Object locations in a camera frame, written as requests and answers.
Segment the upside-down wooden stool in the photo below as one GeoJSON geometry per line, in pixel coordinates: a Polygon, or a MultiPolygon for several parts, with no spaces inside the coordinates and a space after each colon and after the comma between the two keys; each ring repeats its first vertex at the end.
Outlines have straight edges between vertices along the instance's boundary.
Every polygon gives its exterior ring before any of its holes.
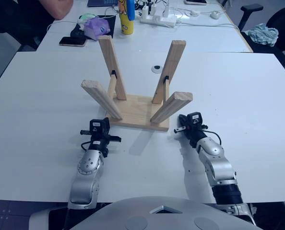
{"type": "Polygon", "coordinates": [[[169,117],[193,99],[190,92],[174,92],[169,97],[169,84],[186,42],[171,42],[153,98],[126,94],[111,36],[101,36],[99,43],[110,74],[108,91],[93,80],[83,80],[83,89],[107,111],[113,125],[168,131],[169,117]]]}

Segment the black bracket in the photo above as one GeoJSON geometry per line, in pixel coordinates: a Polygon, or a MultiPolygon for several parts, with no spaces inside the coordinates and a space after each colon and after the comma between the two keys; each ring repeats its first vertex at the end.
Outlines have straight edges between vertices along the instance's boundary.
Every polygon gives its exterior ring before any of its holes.
{"type": "Polygon", "coordinates": [[[165,84],[165,81],[166,81],[166,80],[169,80],[169,76],[168,76],[168,75],[165,76],[164,81],[163,81],[163,84],[165,84]]]}
{"type": "Polygon", "coordinates": [[[117,79],[117,74],[116,74],[116,71],[114,71],[114,70],[112,70],[112,73],[111,73],[111,75],[115,75],[115,77],[116,77],[116,79],[117,79]]]}

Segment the white table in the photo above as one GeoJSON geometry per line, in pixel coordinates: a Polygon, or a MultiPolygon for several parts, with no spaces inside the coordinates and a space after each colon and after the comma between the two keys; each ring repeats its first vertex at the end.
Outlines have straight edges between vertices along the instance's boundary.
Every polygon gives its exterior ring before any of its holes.
{"type": "MultiPolygon", "coordinates": [[[[191,10],[195,9],[200,12],[222,10],[218,4],[194,6],[184,4],[183,0],[171,0],[170,6],[191,10]]],[[[104,15],[106,8],[107,7],[87,8],[87,0],[75,0],[72,9],[61,21],[76,22],[79,16],[84,13],[104,15]]],[[[108,10],[107,14],[114,15],[115,12],[108,10]]],[[[180,12],[175,11],[175,14],[178,15],[178,17],[181,17],[180,12]]],[[[223,14],[219,20],[214,20],[206,14],[201,14],[199,17],[191,18],[184,15],[181,18],[181,21],[205,25],[231,23],[226,14],[223,14]]],[[[74,23],[53,24],[37,51],[100,51],[98,42],[93,40],[89,40],[83,48],[59,46],[58,44],[61,38],[64,36],[70,36],[70,32],[74,27],[74,23]]],[[[194,52],[252,52],[246,41],[234,28],[180,26],[176,29],[171,29],[163,26],[142,24],[139,22],[139,17],[136,17],[134,33],[131,35],[123,35],[118,15],[116,17],[113,40],[116,50],[120,52],[124,52],[126,50],[166,52],[172,40],[186,40],[187,49],[194,52]]]]}
{"type": "MultiPolygon", "coordinates": [[[[128,94],[153,96],[159,75],[150,57],[117,52],[128,94]],[[128,60],[141,65],[135,67],[128,60]]],[[[108,87],[102,54],[17,53],[0,79],[0,200],[67,202],[89,121],[105,111],[80,87],[108,87]]],[[[285,70],[274,55],[184,52],[170,91],[192,92],[180,113],[199,111],[222,138],[245,202],[285,201],[285,70]]],[[[189,141],[168,132],[114,126],[99,202],[174,196],[214,202],[189,141]]]]}

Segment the power strip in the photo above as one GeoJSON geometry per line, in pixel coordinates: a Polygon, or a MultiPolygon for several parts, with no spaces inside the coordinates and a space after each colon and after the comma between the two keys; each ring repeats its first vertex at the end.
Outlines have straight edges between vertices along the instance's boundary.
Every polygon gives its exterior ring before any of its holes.
{"type": "Polygon", "coordinates": [[[144,6],[142,9],[141,23],[161,25],[174,27],[177,22],[175,15],[169,15],[169,5],[165,7],[165,10],[157,9],[156,4],[151,6],[150,15],[148,15],[148,7],[144,6]]]}

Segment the floor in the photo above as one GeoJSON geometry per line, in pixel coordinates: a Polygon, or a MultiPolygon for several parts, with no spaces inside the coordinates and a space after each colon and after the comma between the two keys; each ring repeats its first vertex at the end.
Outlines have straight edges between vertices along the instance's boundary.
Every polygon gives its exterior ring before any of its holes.
{"type": "Polygon", "coordinates": [[[33,213],[66,205],[66,203],[0,200],[0,230],[28,230],[29,217],[33,213]]]}

